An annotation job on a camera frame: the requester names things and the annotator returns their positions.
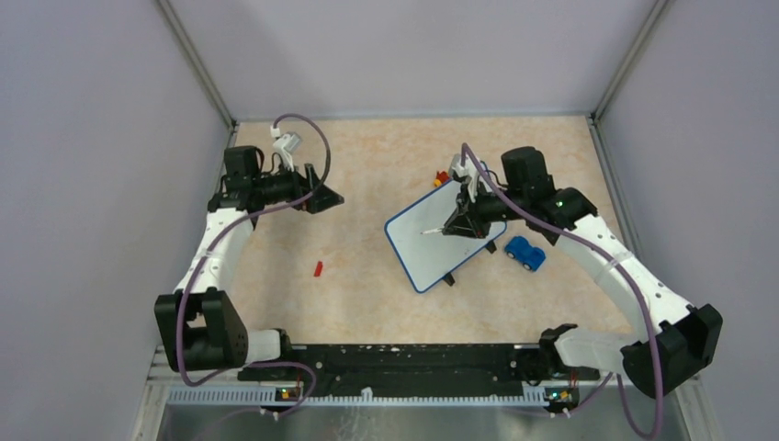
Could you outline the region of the blue framed whiteboard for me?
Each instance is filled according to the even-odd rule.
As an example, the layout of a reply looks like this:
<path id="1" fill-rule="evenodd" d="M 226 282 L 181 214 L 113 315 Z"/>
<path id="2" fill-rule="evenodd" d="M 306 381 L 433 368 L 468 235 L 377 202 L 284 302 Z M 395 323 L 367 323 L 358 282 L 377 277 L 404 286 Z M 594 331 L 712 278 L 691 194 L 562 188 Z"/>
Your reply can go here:
<path id="1" fill-rule="evenodd" d="M 423 294 L 441 282 L 443 275 L 507 230 L 504 221 L 493 223 L 483 239 L 420 232 L 444 225 L 456 208 L 460 184 L 449 179 L 384 224 L 384 232 L 413 290 Z"/>

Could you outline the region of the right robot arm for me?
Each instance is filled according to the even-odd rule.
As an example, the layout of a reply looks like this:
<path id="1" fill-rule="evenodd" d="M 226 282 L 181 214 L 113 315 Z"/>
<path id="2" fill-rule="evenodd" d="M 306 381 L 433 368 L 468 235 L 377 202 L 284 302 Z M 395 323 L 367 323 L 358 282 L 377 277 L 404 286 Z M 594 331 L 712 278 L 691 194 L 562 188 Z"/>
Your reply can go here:
<path id="1" fill-rule="evenodd" d="M 552 379 L 591 368 L 628 379 L 656 398 L 713 361 L 723 317 L 695 307 L 655 277 L 609 229 L 594 204 L 574 187 L 558 188 L 542 152 L 514 148 L 501 157 L 505 184 L 491 180 L 464 145 L 448 173 L 460 184 L 455 210 L 440 231 L 483 239 L 502 221 L 524 221 L 577 263 L 626 317 L 628 334 L 564 324 L 542 333 L 538 365 Z"/>

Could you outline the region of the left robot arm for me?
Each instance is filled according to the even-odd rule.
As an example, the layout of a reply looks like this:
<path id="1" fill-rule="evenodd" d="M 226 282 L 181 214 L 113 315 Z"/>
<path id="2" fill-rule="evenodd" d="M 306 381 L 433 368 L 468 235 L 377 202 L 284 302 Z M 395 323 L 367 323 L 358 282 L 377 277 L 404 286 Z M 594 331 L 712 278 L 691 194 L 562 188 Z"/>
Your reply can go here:
<path id="1" fill-rule="evenodd" d="M 304 170 L 264 172 L 254 146 L 224 154 L 220 191 L 207 206 L 204 234 L 185 276 L 173 293 L 161 295 L 154 316 L 170 368 L 203 371 L 259 362 L 271 379 L 284 379 L 295 361 L 281 329 L 251 331 L 231 303 L 231 287 L 243 248 L 260 213 L 291 208 L 316 214 L 344 204 L 322 183 L 312 164 Z"/>

